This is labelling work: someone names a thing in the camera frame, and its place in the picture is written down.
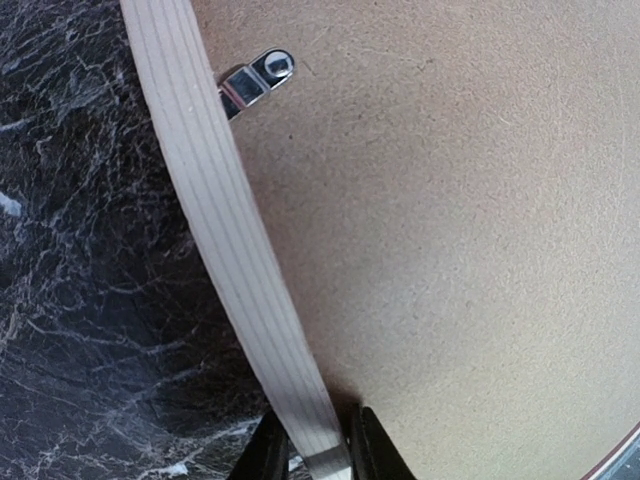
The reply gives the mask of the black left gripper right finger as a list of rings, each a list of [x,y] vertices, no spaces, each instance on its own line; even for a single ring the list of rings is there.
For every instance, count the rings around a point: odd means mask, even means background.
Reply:
[[[370,407],[357,405],[350,417],[349,451],[359,480],[416,480]]]

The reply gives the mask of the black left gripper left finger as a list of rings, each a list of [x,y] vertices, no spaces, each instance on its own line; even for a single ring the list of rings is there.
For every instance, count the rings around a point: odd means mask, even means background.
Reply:
[[[230,473],[230,480],[286,480],[288,436],[274,412],[260,421]]]

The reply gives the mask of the brown cardboard backing board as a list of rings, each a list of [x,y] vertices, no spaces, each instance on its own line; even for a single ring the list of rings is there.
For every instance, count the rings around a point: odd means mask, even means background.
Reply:
[[[197,1],[327,385],[421,479],[578,479],[639,420],[635,1]]]

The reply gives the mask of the light wooden picture frame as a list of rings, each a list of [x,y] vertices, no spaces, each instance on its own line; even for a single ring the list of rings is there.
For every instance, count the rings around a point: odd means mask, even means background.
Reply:
[[[352,475],[347,443],[258,212],[187,1],[121,10],[190,231],[263,391],[315,479]]]

